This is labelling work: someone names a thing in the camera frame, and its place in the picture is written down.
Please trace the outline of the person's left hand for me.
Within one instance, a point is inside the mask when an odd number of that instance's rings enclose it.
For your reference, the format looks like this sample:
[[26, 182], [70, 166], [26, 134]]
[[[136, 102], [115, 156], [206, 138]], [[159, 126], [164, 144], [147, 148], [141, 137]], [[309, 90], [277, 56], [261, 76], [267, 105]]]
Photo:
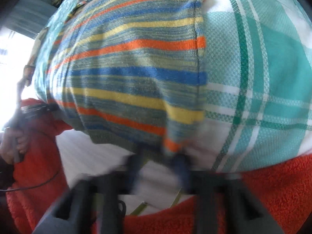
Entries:
[[7, 163], [13, 165], [14, 149], [19, 154], [24, 155], [29, 147], [30, 137], [24, 130], [8, 127], [1, 133], [1, 158]]

